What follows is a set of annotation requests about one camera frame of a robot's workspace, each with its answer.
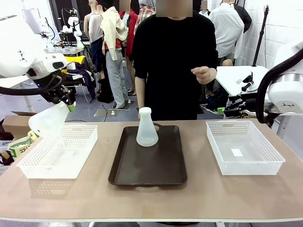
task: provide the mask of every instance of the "white tank top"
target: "white tank top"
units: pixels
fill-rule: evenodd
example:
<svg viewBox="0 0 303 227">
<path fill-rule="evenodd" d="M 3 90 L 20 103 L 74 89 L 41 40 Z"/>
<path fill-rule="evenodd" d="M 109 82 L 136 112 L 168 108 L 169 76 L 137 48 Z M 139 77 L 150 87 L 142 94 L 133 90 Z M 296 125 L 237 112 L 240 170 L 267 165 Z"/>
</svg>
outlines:
<svg viewBox="0 0 303 227">
<path fill-rule="evenodd" d="M 89 37 L 94 42 L 103 36 L 103 30 L 100 28 L 100 15 L 92 14 L 89 17 Z"/>
</svg>

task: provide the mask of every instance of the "gray floor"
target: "gray floor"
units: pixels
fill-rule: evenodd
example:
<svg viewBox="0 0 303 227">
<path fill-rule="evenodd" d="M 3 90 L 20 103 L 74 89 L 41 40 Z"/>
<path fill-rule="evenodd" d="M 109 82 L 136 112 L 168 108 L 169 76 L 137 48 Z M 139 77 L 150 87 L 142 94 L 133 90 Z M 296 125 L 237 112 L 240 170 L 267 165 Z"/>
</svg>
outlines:
<svg viewBox="0 0 303 227">
<path fill-rule="evenodd" d="M 127 87 L 131 87 L 130 76 L 128 71 L 125 70 L 125 76 L 127 78 Z M 26 86 L 27 88 L 33 88 L 35 85 Z M 108 117 L 106 118 L 107 122 L 129 122 L 129 121 L 137 121 L 138 120 L 138 103 L 136 97 L 133 96 L 130 98 L 132 101 L 135 101 L 134 104 L 131 105 L 131 111 L 120 111 L 117 117 Z M 34 107 L 35 112 L 43 111 L 52 104 L 46 102 L 41 96 L 31 96 L 30 100 Z M 86 122 L 103 122 L 104 117 L 94 117 L 95 112 L 98 109 L 102 109 L 102 105 L 106 109 L 112 107 L 111 104 L 100 103 L 97 100 L 93 100 L 92 103 L 87 103 L 83 92 L 81 89 L 77 89 L 76 95 L 76 111 L 73 113 L 69 113 L 67 117 L 67 121 L 73 120 L 82 120 Z M 2 120 L 6 115 L 12 115 L 11 111 L 28 111 L 25 100 L 21 96 L 0 96 L 0 120 Z M 220 115 L 215 115 L 212 113 L 206 112 L 205 114 L 199 115 L 199 120 L 209 120 L 209 119 L 222 119 L 223 117 Z M 82 223 L 82 227 L 88 227 L 89 223 Z M 140 223 L 141 227 L 164 227 L 162 224 L 158 223 Z M 287 223 L 240 223 L 237 227 L 302 227 L 303 222 L 287 222 Z M 74 227 L 72 223 L 33 223 L 33 222 L 16 222 L 16 221 L 4 221 L 0 220 L 0 227 Z M 137 223 L 96 223 L 94 227 L 139 227 Z M 194 225 L 194 227 L 215 227 L 215 223 L 201 223 L 198 225 Z"/>
</svg>

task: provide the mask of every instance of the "gray pants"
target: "gray pants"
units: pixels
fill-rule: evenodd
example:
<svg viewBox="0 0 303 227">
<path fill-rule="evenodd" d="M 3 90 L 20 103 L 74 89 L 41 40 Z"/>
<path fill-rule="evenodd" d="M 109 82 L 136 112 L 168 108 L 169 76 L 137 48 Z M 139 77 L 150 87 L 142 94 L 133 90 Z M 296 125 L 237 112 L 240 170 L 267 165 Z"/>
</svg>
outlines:
<svg viewBox="0 0 303 227">
<path fill-rule="evenodd" d="M 121 48 L 116 49 L 117 60 L 113 61 L 110 52 L 106 53 L 106 67 L 108 72 L 108 78 L 110 87 L 114 95 L 116 108 L 123 108 L 125 100 L 128 100 L 127 89 L 125 86 L 125 76 L 123 73 L 123 57 Z"/>
</svg>

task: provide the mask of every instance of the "table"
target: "table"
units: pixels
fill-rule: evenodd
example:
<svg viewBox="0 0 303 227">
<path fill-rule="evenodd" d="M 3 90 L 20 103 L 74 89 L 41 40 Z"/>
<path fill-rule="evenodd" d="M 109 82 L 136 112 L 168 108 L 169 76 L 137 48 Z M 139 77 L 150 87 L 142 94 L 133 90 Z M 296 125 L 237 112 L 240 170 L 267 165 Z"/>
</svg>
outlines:
<svg viewBox="0 0 303 227">
<path fill-rule="evenodd" d="M 276 176 L 222 176 L 205 121 L 159 122 L 180 127 L 188 182 L 163 188 L 112 186 L 107 179 L 122 130 L 139 123 L 92 122 L 86 124 L 98 125 L 98 141 L 78 178 L 28 180 L 17 160 L 0 178 L 0 201 L 5 204 L 0 206 L 0 218 L 48 222 L 302 220 L 302 161 L 270 128 L 252 121 L 286 160 Z"/>
<path fill-rule="evenodd" d="M 59 51 L 59 52 L 55 52 L 55 51 L 49 51 L 48 49 L 45 49 L 44 50 L 46 53 L 62 53 L 64 55 L 72 55 L 72 54 L 75 54 L 77 55 L 78 57 L 81 56 L 81 52 L 83 52 L 84 54 L 84 48 L 81 48 L 81 49 L 76 49 L 75 51 L 70 51 L 70 52 L 64 52 L 64 51 Z"/>
<path fill-rule="evenodd" d="M 253 72 L 253 80 L 255 84 L 259 85 L 265 74 L 269 71 L 263 66 L 221 66 L 217 70 L 217 81 L 231 96 L 239 94 L 241 88 L 245 86 L 243 82 L 237 84 L 237 80 L 245 79 Z"/>
<path fill-rule="evenodd" d="M 11 78 L 4 78 L 0 79 L 0 87 L 5 87 L 5 88 L 17 88 L 20 87 L 24 89 L 23 82 L 27 81 L 28 77 L 27 76 L 19 76 L 19 77 L 11 77 Z M 27 107 L 29 112 L 35 112 L 34 108 L 27 96 L 24 96 L 24 99 L 27 103 Z"/>
</svg>

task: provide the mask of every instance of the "cardboard box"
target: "cardboard box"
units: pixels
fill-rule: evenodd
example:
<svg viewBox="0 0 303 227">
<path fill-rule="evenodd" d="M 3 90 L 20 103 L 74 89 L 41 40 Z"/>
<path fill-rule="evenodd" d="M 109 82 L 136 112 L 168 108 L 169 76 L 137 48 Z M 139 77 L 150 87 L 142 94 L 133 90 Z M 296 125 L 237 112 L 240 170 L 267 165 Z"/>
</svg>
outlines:
<svg viewBox="0 0 303 227">
<path fill-rule="evenodd" d="M 28 132 L 31 131 L 28 120 L 31 116 L 36 113 L 29 112 L 13 112 L 16 115 L 6 116 L 2 124 L 6 132 L 13 134 L 14 139 L 18 140 L 20 138 L 26 137 Z"/>
</svg>

